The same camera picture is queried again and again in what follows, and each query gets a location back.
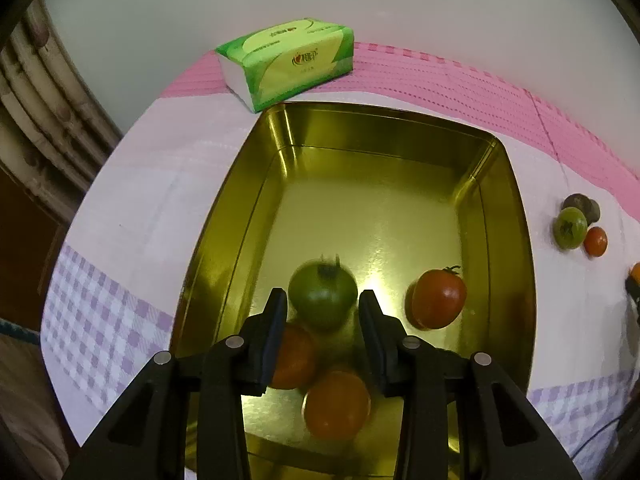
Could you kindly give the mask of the small brown kiwi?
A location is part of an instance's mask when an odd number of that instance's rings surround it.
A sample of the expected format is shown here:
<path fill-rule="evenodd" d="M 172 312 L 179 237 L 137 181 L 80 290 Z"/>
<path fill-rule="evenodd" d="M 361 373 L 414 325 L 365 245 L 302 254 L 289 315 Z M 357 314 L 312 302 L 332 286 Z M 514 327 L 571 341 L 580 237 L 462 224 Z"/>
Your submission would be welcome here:
<path fill-rule="evenodd" d="M 587 212 L 585 213 L 588 224 L 591 226 L 593 223 L 596 223 L 601 218 L 601 211 L 599 204 L 590 198 L 590 205 L 587 207 Z"/>

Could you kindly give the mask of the dark avocado rear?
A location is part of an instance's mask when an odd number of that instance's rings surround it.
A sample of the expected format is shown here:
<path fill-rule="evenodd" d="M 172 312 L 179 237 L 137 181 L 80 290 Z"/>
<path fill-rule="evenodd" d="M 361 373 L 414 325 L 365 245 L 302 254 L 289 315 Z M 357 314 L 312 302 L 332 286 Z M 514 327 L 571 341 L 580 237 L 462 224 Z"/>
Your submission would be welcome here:
<path fill-rule="evenodd" d="M 562 208 L 574 207 L 579 209 L 585 216 L 588 216 L 592 211 L 592 203 L 588 196 L 580 193 L 570 194 L 565 200 L 563 200 Z"/>

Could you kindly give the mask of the green tomato rear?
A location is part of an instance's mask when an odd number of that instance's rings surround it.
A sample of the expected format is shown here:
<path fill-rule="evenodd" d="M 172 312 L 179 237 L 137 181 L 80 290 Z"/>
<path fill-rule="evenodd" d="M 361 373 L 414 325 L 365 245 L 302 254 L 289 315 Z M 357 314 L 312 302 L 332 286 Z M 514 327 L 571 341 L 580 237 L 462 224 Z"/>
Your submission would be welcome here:
<path fill-rule="evenodd" d="M 562 250 L 578 248 L 584 241 L 588 222 L 582 211 L 576 207 L 566 207 L 560 211 L 552 226 L 555 243 Z"/>

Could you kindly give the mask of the white purple checked cloth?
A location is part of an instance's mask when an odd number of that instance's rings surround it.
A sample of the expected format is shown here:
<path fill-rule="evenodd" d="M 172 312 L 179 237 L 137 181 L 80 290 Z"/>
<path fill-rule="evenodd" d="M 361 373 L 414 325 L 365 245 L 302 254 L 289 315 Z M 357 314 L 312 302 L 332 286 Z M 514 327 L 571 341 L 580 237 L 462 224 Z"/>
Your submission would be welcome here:
<path fill-rule="evenodd" d="M 210 206 L 255 123 L 227 93 L 156 100 L 93 181 L 66 235 L 40 328 L 44 364 L 77 441 L 169 344 L 186 267 Z M 639 225 L 616 198 L 503 134 L 532 237 L 537 335 L 529 400 L 587 479 L 604 467 L 639 373 L 639 327 L 624 287 Z M 570 194 L 595 200 L 608 249 L 555 243 Z"/>

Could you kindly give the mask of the red tomato with stem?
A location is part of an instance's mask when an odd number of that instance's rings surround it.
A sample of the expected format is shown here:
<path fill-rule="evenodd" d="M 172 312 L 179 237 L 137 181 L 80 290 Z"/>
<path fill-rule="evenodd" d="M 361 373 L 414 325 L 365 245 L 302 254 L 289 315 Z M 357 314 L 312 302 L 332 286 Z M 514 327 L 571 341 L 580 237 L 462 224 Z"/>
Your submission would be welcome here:
<path fill-rule="evenodd" d="M 460 276 L 461 266 L 445 266 L 424 272 L 414 284 L 410 318 L 422 330 L 439 330 L 461 313 L 468 289 Z"/>

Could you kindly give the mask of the smooth orange fruit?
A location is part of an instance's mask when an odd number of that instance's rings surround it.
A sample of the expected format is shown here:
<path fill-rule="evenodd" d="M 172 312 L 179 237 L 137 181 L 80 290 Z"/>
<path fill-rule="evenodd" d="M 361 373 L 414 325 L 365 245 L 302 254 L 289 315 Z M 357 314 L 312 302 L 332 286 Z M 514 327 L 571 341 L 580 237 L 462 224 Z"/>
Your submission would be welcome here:
<path fill-rule="evenodd" d="M 348 370 L 330 370 L 308 390 L 303 414 L 314 437 L 352 440 L 366 424 L 370 411 L 366 383 Z"/>

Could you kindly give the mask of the green tissue pack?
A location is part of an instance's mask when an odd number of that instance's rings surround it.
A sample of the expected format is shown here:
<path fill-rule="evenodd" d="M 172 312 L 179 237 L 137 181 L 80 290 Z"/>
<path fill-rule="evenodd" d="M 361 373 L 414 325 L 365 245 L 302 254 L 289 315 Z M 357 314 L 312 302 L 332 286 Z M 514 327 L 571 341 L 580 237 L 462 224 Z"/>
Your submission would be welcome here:
<path fill-rule="evenodd" d="M 227 87 L 258 113 L 348 74 L 354 51 L 351 28 L 301 18 L 235 38 L 215 54 Z"/>

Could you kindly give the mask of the gold metal tin box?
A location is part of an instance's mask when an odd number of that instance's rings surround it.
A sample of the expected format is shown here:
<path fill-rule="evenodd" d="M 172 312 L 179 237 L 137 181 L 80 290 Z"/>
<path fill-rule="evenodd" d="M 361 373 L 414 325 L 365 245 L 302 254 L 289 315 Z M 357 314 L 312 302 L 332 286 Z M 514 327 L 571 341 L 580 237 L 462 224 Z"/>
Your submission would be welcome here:
<path fill-rule="evenodd" d="M 462 356 L 486 352 L 527 385 L 534 263 L 510 160 L 492 134 L 363 105 L 267 110 L 194 249 L 172 348 L 188 356 L 236 333 L 314 260 L 341 263 L 396 318 L 420 275 L 456 266 L 463 310 L 424 339 Z"/>

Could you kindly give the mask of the orange mandarin with rough skin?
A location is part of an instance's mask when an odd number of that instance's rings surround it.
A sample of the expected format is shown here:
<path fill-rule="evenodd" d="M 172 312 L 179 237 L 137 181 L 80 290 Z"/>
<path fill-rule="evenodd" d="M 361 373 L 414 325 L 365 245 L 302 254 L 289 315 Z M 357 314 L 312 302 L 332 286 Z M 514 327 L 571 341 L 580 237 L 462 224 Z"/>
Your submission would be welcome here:
<path fill-rule="evenodd" d="M 305 387 L 316 374 L 317 365 L 314 338 L 302 326 L 288 323 L 283 330 L 270 387 L 280 390 Z"/>

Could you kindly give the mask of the wooden furniture edge left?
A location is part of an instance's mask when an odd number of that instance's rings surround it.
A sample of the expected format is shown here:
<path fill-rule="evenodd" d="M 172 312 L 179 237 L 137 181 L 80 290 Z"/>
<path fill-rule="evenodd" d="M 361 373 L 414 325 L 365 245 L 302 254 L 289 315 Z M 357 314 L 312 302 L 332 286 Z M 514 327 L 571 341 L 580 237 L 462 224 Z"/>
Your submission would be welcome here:
<path fill-rule="evenodd" d="M 121 138 L 32 0 L 1 46 L 2 321 L 38 330 L 64 235 Z"/>

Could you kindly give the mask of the green tomato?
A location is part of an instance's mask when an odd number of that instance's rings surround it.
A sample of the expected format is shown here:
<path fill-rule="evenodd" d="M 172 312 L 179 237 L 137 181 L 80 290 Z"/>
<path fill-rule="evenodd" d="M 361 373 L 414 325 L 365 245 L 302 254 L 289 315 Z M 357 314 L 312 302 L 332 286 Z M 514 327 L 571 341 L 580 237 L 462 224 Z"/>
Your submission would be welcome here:
<path fill-rule="evenodd" d="M 555 243 L 562 250 L 578 248 L 584 241 L 588 222 L 582 211 L 576 207 L 566 207 L 560 211 L 552 226 Z"/>
<path fill-rule="evenodd" d="M 305 262 L 288 283 L 288 299 L 296 315 L 322 332 L 340 328 L 357 297 L 356 280 L 339 256 Z"/>

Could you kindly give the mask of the green tomato front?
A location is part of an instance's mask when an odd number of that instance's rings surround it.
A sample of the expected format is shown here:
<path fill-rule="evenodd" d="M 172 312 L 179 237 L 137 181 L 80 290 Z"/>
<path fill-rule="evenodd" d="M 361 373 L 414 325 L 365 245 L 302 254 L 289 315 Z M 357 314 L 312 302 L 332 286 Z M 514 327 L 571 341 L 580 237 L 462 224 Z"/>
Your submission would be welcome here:
<path fill-rule="evenodd" d="M 356 280 L 339 256 L 305 262 L 288 283 L 288 299 L 296 315 L 322 332 L 340 328 L 357 297 Z"/>

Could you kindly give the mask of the small red tomato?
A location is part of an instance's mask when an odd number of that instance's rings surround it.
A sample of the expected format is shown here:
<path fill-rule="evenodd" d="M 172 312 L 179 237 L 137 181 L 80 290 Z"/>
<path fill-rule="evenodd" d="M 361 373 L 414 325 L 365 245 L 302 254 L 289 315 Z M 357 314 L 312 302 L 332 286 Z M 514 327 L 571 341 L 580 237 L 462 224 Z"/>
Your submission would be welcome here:
<path fill-rule="evenodd" d="M 603 256 L 608 249 L 608 236 L 600 226 L 590 228 L 584 239 L 584 249 L 591 258 Z"/>

